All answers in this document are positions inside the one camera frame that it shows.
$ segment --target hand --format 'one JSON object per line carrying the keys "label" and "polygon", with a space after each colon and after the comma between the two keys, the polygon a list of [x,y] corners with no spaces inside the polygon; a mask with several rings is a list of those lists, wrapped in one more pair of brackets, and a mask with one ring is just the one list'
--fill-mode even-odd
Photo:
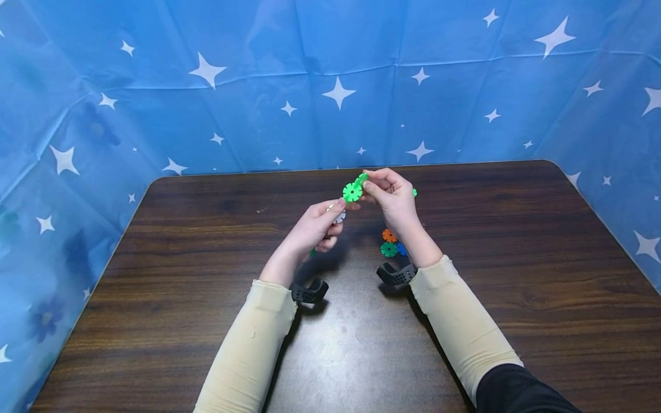
{"label": "hand", "polygon": [[385,224],[406,246],[416,267],[426,268],[437,263],[443,253],[420,223],[413,200],[413,185],[390,168],[364,172],[368,180],[363,182],[364,195],[359,201],[381,206]]}
{"label": "hand", "polygon": [[292,284],[296,267],[309,257],[311,249],[328,252],[335,246],[343,224],[336,224],[334,221],[345,207],[344,198],[340,198],[307,208],[269,258],[259,279],[288,288]]}
{"label": "hand", "polygon": [[379,204],[385,224],[396,237],[405,236],[407,229],[420,225],[413,200],[413,185],[390,168],[364,170],[364,195],[360,201]]}

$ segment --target dark wood tabletop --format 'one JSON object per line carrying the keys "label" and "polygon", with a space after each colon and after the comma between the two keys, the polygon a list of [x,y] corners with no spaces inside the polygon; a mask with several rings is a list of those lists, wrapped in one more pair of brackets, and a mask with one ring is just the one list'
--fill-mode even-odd
{"label": "dark wood tabletop", "polygon": [[[534,375],[586,412],[659,411],[661,297],[555,165],[397,170]],[[191,411],[272,251],[358,173],[156,180],[33,411]],[[302,267],[330,289],[299,310],[265,410],[471,410],[410,289],[380,285],[384,228],[373,206],[349,212],[336,248]]]}

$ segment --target right hand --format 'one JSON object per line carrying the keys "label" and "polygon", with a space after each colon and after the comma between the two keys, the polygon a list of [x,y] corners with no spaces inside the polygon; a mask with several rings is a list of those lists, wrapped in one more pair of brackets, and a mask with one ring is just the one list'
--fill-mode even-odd
{"label": "right hand", "polygon": [[396,237],[403,237],[407,229],[420,226],[413,200],[413,185],[390,168],[364,170],[368,180],[363,182],[360,201],[379,204],[385,224]]}

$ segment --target arm sleeve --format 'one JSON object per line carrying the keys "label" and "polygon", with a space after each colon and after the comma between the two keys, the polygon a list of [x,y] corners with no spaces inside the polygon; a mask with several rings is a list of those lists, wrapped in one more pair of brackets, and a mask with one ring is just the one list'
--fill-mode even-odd
{"label": "arm sleeve", "polygon": [[501,364],[523,367],[447,255],[431,267],[419,269],[410,286],[474,405],[477,387],[489,370]]}
{"label": "arm sleeve", "polygon": [[290,290],[253,281],[207,374],[196,413],[260,412],[296,303]]}

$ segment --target blue backdrop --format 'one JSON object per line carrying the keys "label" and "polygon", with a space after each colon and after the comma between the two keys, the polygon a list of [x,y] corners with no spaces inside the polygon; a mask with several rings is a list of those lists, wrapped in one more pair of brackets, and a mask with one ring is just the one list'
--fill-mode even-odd
{"label": "blue backdrop", "polygon": [[661,3],[0,0],[0,411],[164,175],[549,159],[661,289]]}

